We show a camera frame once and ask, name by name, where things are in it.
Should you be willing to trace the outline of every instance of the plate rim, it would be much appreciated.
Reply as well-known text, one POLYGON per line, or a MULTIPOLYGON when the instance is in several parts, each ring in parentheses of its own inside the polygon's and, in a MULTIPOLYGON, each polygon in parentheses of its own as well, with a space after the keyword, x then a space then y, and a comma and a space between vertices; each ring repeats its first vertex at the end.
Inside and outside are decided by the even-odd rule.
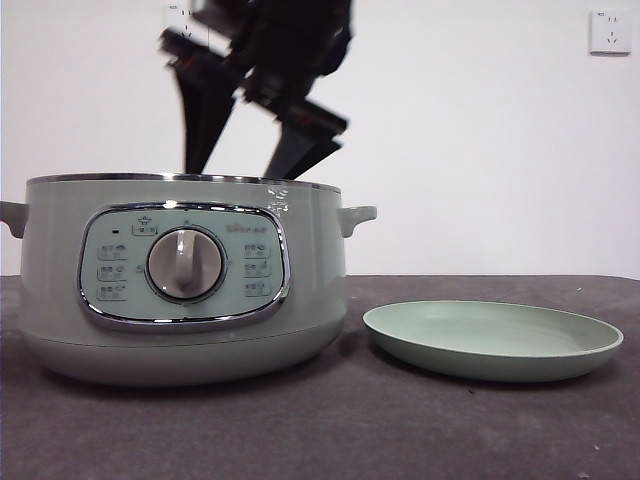
POLYGON ((599 320, 597 318, 589 317, 587 315, 582 315, 582 314, 579 314, 579 313, 568 312, 566 310, 559 310, 559 309, 556 309, 556 308, 539 307, 539 306, 536 306, 536 305, 526 305, 526 304, 522 304, 522 303, 510 303, 510 302, 492 302, 492 301, 483 301, 483 300, 411 300, 411 301, 407 301, 407 302, 394 302, 394 303, 387 303, 385 305, 379 305, 377 307, 374 307, 374 308, 371 308, 371 309, 367 310, 362 315, 362 320, 363 320, 365 326, 367 328, 369 328, 370 330, 372 330, 373 332, 376 332, 376 333, 378 333, 378 334, 380 334, 380 335, 382 335, 384 337, 391 338, 391 339, 396 340, 398 342, 404 342, 404 343, 415 345, 415 346, 418 346, 418 347, 429 348, 429 349, 433 349, 433 350, 439 350, 439 351, 442 351, 442 352, 449 352, 449 353, 456 353, 456 354, 466 354, 466 355, 480 355, 480 356, 484 356, 484 357, 495 357, 495 358, 558 359, 558 358, 584 357, 584 356, 595 355, 595 354, 598 354, 598 353, 607 352, 609 350, 615 350, 624 341, 624 334, 622 333, 622 331, 618 327, 616 327, 614 325, 611 325, 610 323, 605 322, 603 320, 599 320), (412 340, 399 338, 397 336, 390 335, 389 333, 385 333, 385 332, 373 327, 367 321, 367 317, 371 313, 373 313, 374 311, 377 311, 377 310, 380 310, 380 309, 383 309, 383 308, 387 308, 387 307, 414 304, 414 303, 419 303, 419 304, 474 303, 474 304, 481 304, 481 305, 500 305, 500 306, 519 307, 519 308, 536 309, 536 310, 544 310, 544 311, 555 312, 555 313, 562 313, 562 314, 571 315, 571 316, 574 316, 574 317, 582 317, 584 319, 590 320, 590 321, 595 322, 595 323, 600 323, 600 324, 604 325, 605 327, 608 327, 609 329, 613 330, 613 332, 616 334, 617 338, 616 338, 616 340, 614 342, 612 342, 609 345, 605 345, 604 347, 592 348, 592 349, 589 349, 589 350, 580 350, 580 351, 576 351, 576 352, 573 352, 573 353, 556 354, 556 355, 513 355, 513 354, 501 354, 501 353, 475 352, 475 351, 471 351, 471 350, 453 349, 453 348, 446 348, 446 347, 443 347, 443 346, 437 346, 437 345, 432 345, 432 344, 427 344, 427 343, 414 342, 412 340))

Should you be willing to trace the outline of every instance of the light green plate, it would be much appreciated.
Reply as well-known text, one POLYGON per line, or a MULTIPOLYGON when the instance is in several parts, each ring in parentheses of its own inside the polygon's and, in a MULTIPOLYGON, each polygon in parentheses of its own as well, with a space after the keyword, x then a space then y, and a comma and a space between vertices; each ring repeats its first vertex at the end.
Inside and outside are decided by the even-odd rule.
POLYGON ((364 315, 373 340, 405 362, 501 382, 577 377, 603 365, 622 332, 595 318, 508 303, 423 301, 364 315))

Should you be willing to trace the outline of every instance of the electrical outlet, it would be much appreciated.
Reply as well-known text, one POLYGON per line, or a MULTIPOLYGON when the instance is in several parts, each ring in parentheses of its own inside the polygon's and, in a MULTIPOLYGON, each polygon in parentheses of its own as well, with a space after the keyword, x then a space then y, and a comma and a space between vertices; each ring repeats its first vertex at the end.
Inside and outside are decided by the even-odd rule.
POLYGON ((591 53, 631 53, 632 18, 629 10, 592 11, 589 51, 591 53))
POLYGON ((209 46, 209 29, 191 16, 192 0, 166 0, 164 27, 179 32, 183 37, 209 46))

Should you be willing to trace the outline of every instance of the pot base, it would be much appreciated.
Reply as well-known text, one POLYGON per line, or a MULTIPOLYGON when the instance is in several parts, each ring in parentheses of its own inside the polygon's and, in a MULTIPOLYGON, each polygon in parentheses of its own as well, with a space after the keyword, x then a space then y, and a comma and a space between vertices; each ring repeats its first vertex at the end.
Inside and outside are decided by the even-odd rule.
POLYGON ((170 347, 112 347, 46 340, 23 332, 40 363, 94 383, 176 387, 234 380, 313 357, 340 333, 343 320, 273 337, 170 347))

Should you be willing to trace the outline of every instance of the gray table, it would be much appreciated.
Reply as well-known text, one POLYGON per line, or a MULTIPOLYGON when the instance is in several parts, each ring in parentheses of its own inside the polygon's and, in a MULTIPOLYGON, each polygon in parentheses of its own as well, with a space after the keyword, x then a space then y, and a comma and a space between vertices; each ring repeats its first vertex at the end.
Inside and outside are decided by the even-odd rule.
POLYGON ((135 390, 37 366, 2 279, 2 473, 17 479, 640 478, 640 282, 608 277, 351 277, 342 335, 259 378, 135 390), (447 378, 374 348, 362 314, 384 303, 478 299, 595 316, 618 356, 534 386, 447 378))

